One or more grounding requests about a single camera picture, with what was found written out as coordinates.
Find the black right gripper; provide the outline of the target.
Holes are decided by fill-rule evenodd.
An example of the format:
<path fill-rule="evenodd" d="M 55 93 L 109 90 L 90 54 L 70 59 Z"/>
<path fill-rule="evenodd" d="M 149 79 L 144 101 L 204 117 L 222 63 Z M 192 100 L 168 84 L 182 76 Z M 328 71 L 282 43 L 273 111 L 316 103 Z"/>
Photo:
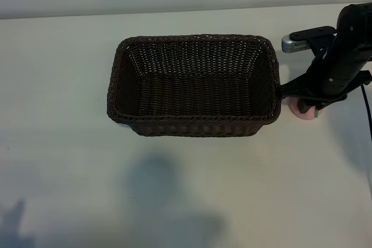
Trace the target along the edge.
<path fill-rule="evenodd" d="M 295 99 L 292 107 L 300 114 L 313 106 L 344 100 L 354 89 L 371 82 L 371 73 L 362 70 L 370 60 L 370 44 L 334 44 L 314 59 L 306 72 L 307 78 L 295 78 L 280 86 L 281 100 Z"/>

